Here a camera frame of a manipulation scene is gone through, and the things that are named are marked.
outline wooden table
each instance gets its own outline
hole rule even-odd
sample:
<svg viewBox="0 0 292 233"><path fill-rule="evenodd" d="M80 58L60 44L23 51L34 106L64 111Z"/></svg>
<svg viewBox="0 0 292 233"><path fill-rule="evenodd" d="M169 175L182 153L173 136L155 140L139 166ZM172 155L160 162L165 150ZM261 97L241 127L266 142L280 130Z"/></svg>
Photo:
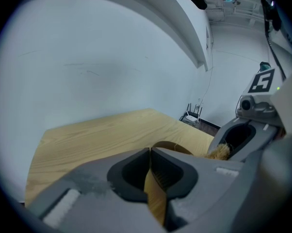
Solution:
<svg viewBox="0 0 292 233"><path fill-rule="evenodd" d="M183 146L203 156L213 137L153 109L145 109L47 130L30 167L25 205L51 183L75 167L129 150L152 147L160 141ZM150 210L164 219L165 193L151 172L145 183Z"/></svg>

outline light wood tabletop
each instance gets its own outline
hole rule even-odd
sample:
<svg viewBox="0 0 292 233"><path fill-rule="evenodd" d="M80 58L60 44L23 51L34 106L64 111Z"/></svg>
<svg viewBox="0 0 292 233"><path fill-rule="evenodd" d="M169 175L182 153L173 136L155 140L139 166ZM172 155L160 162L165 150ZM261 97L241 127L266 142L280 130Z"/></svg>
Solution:
<svg viewBox="0 0 292 233"><path fill-rule="evenodd" d="M144 109L47 130L33 157L25 205L75 167L129 150L152 147L161 141L183 146L204 156L213 137L153 109ZM151 172L145 182L150 210L163 223L165 193Z"/></svg>

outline white ceiling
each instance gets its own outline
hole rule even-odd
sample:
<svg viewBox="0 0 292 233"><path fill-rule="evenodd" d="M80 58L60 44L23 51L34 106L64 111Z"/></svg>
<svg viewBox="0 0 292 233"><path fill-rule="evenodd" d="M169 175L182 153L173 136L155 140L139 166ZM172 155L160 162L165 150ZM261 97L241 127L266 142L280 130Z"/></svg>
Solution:
<svg viewBox="0 0 292 233"><path fill-rule="evenodd" d="M264 31L263 10L260 0L205 0L206 13L211 24L223 23Z"/></svg>

